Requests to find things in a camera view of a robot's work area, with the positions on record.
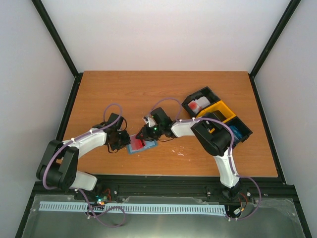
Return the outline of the teal card holder wallet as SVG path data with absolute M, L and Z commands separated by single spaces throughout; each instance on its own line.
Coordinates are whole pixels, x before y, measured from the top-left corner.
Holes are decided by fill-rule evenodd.
M 144 150 L 156 147 L 158 145 L 157 141 L 145 141 L 136 139 L 136 135 L 130 136 L 130 143 L 126 146 L 128 154 L 134 154 L 142 152 Z

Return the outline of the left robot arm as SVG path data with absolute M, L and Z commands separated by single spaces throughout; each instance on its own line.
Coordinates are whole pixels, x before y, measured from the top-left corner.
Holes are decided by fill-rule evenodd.
M 45 184 L 46 189 L 83 189 L 91 199 L 99 199 L 103 187 L 94 175 L 77 170 L 78 161 L 101 146 L 106 146 L 109 153 L 116 153 L 130 144 L 130 136 L 126 128 L 121 128 L 122 124 L 127 124 L 126 119 L 112 113 L 107 121 L 76 138 L 50 141 L 38 166 L 37 179 Z

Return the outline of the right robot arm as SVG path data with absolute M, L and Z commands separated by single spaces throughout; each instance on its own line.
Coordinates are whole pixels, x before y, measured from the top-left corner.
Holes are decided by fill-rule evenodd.
M 232 158 L 234 133 L 224 119 L 220 111 L 215 111 L 198 118 L 172 120 L 159 107 L 143 117 L 145 125 L 136 134 L 136 139 L 154 141 L 163 135 L 171 139 L 195 136 L 205 151 L 214 157 L 221 184 L 233 188 L 239 181 Z

